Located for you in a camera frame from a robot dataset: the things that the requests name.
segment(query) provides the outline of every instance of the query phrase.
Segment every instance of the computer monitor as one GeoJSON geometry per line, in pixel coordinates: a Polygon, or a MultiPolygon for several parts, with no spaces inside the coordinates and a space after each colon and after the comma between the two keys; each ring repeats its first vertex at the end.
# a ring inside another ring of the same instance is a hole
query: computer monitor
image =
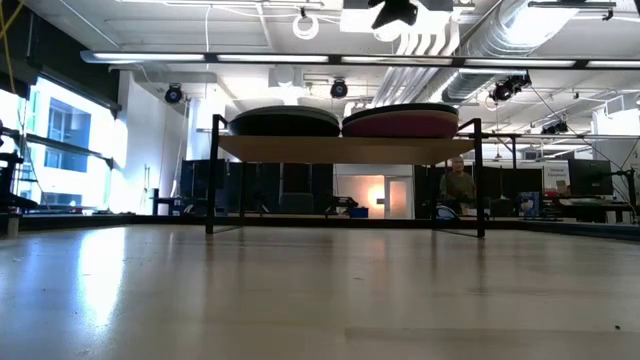
{"type": "Polygon", "coordinates": [[[611,163],[607,160],[569,160],[571,196],[613,195],[611,163]]]}

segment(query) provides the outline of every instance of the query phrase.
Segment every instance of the desk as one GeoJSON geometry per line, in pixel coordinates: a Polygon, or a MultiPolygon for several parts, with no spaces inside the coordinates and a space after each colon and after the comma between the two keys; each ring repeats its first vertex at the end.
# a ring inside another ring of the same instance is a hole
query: desk
{"type": "Polygon", "coordinates": [[[633,211],[627,203],[618,202],[573,202],[563,204],[559,198],[551,200],[553,206],[562,212],[562,217],[576,218],[578,221],[606,223],[607,212],[616,213],[616,223],[622,223],[622,213],[633,211]]]}

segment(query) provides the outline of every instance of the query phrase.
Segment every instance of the security camera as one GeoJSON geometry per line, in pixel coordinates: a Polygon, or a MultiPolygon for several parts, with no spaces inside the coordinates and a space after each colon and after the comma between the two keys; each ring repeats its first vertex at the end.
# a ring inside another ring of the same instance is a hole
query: security camera
{"type": "Polygon", "coordinates": [[[531,77],[528,72],[526,75],[509,76],[507,80],[496,83],[495,88],[489,94],[489,98],[496,103],[500,101],[507,101],[511,99],[512,96],[521,92],[523,88],[531,85],[531,77]]]}
{"type": "Polygon", "coordinates": [[[331,86],[331,97],[334,99],[342,99],[347,96],[349,88],[345,84],[344,79],[335,79],[331,86]]]}
{"type": "Polygon", "coordinates": [[[180,100],[182,100],[182,85],[180,84],[169,84],[169,90],[164,94],[164,99],[168,104],[178,104],[180,100]]]}

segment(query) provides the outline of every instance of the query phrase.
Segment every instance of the wooden floor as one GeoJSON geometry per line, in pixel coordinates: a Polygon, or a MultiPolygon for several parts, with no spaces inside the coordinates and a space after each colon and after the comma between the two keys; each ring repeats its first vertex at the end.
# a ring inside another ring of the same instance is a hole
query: wooden floor
{"type": "Polygon", "coordinates": [[[640,247],[130,226],[0,241],[0,359],[640,358],[640,247]]]}

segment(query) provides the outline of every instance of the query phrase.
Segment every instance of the door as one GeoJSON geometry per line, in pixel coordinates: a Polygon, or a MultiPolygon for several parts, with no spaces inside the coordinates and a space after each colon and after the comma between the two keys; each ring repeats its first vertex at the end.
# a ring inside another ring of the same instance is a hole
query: door
{"type": "Polygon", "coordinates": [[[411,177],[387,176],[384,182],[385,219],[413,219],[411,177]]]}

